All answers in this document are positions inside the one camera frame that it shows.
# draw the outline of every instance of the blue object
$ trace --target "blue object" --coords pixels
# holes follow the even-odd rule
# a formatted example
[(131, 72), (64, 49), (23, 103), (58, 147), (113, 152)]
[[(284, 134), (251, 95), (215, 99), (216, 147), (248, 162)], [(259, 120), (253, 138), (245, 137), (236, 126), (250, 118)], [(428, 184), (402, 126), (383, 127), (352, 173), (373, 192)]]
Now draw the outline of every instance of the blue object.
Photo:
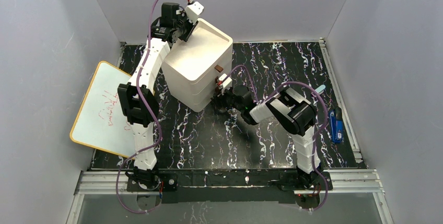
[(331, 124), (332, 142), (339, 144), (343, 141), (343, 117), (342, 109), (336, 108), (329, 112), (329, 122)]

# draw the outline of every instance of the whiteboard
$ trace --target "whiteboard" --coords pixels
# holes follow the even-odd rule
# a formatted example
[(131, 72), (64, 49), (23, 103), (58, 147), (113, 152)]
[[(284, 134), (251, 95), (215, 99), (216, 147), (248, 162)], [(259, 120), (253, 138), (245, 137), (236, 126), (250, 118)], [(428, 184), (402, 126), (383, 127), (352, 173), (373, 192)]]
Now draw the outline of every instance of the whiteboard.
[(129, 157), (135, 153), (134, 135), (117, 95), (130, 75), (102, 61), (92, 77), (71, 129), (73, 142)]

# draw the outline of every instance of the gray floor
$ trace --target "gray floor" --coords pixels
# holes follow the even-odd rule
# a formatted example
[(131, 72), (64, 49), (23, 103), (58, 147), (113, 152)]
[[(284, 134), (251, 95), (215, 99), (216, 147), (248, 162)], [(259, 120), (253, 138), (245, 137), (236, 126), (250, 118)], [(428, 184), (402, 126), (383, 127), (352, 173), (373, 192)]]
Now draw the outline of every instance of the gray floor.
[[(136, 196), (124, 195), (129, 207), (138, 209)], [(146, 202), (154, 205), (154, 197)], [(194, 202), (163, 204), (149, 215), (124, 210), (115, 195), (85, 195), (79, 222), (110, 223), (381, 223), (372, 193), (329, 194), (327, 203), (313, 214), (297, 205), (277, 202)]]

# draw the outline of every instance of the black marble table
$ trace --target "black marble table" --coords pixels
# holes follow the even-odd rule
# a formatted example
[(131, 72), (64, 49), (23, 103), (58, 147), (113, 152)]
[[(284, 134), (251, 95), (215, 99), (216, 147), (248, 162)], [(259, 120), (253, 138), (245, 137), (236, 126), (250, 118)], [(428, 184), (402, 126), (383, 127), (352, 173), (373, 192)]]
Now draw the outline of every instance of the black marble table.
[[(124, 48), (120, 69), (132, 74), (142, 56), (144, 45)], [(232, 66), (245, 65), (253, 76), (260, 100), (285, 81), (300, 81), (314, 88), (325, 85), (322, 97), (328, 110), (337, 106), (334, 90), (318, 42), (235, 43)], [(232, 75), (235, 84), (249, 84), (247, 74), (239, 70)], [(305, 88), (293, 86), (314, 101)], [(239, 113), (229, 110), (220, 114), (208, 105), (193, 112), (170, 95), (160, 72), (156, 83), (160, 102), (159, 120), (164, 133), (155, 148), (160, 169), (249, 169), (294, 168), (296, 153), (288, 133), (275, 119), (259, 125), (246, 124)], [(318, 106), (318, 121), (323, 110)], [(329, 126), (317, 139), (322, 164), (327, 168), (357, 168), (347, 134), (342, 144), (331, 142)], [(122, 157), (97, 150), (91, 170), (117, 169)]]

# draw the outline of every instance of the white plastic box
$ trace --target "white plastic box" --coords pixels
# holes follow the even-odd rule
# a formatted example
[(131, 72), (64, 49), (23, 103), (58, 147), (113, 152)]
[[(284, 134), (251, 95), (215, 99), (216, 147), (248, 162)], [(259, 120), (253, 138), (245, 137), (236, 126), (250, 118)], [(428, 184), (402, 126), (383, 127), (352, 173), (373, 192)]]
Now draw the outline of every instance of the white plastic box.
[[(214, 94), (215, 78), (228, 74), (232, 62), (232, 38), (204, 19), (187, 42), (177, 41), (161, 69), (171, 95), (195, 112), (202, 111)], [(223, 71), (219, 73), (215, 66)]]

